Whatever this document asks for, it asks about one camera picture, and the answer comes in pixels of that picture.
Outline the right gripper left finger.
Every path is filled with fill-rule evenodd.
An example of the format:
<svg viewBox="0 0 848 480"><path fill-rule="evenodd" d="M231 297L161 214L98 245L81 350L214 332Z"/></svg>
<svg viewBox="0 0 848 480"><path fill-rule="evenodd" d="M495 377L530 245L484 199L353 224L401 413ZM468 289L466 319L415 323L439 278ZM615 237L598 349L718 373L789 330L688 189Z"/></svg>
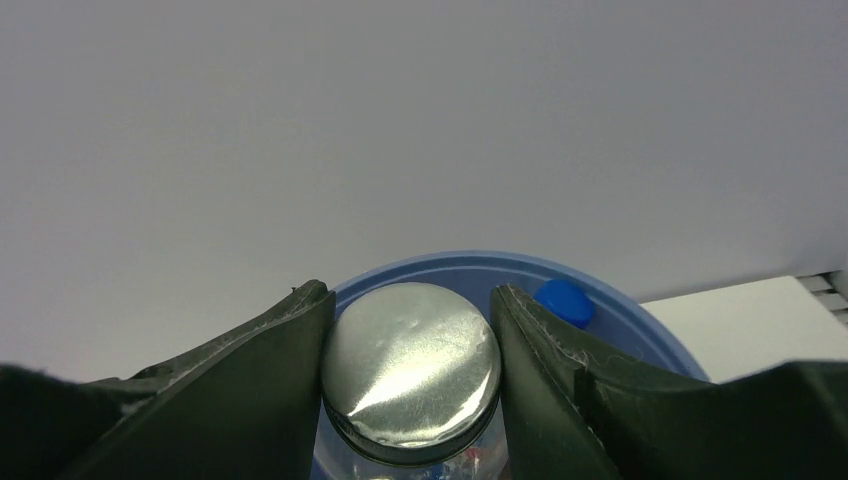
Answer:
<svg viewBox="0 0 848 480"><path fill-rule="evenodd" d="M126 378L1 368L5 479L306 479L335 293L310 280L268 311Z"/></svg>

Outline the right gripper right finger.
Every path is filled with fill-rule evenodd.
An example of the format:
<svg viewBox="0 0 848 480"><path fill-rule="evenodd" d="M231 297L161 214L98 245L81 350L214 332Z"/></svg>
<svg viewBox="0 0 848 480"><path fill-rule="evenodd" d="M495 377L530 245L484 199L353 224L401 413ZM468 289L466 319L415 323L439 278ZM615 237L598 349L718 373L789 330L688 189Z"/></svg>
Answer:
<svg viewBox="0 0 848 480"><path fill-rule="evenodd" d="M511 285L493 290L514 479L843 479L847 366L715 384L645 363Z"/></svg>

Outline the blue label blue cap bottle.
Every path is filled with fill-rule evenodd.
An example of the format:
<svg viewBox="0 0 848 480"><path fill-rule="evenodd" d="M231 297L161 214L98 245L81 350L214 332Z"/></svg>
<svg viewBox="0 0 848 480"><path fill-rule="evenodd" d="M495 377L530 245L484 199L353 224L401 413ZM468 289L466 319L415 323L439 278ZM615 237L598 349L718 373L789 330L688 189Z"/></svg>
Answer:
<svg viewBox="0 0 848 480"><path fill-rule="evenodd" d="M586 329L596 314L595 304L589 296L565 279L545 282L534 292L533 298L556 317L579 329Z"/></svg>

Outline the clear jar silver lid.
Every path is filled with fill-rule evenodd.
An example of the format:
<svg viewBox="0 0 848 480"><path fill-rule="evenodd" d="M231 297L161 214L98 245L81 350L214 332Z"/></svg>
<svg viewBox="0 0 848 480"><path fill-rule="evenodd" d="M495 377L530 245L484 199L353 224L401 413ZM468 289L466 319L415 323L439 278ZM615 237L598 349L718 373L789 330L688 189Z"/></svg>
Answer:
<svg viewBox="0 0 848 480"><path fill-rule="evenodd" d="M317 479L495 479L502 361L485 315L442 286L376 288L340 311L321 363Z"/></svg>

